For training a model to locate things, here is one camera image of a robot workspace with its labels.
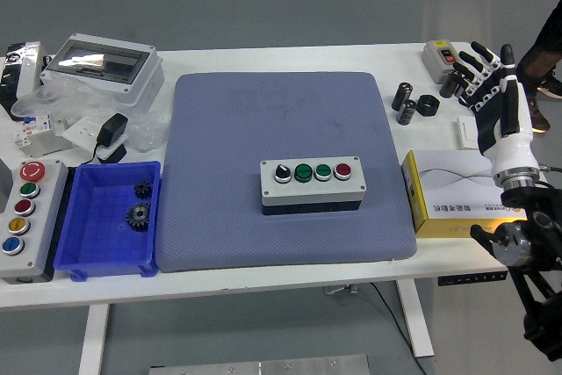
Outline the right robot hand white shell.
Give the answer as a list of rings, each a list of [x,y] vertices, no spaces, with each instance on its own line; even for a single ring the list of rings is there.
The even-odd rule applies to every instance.
[[[530,112],[512,47],[505,44],[495,54],[473,41],[471,49],[458,53],[452,78],[460,87],[458,102],[476,120],[479,152],[491,162],[498,180],[517,173],[537,178]]]

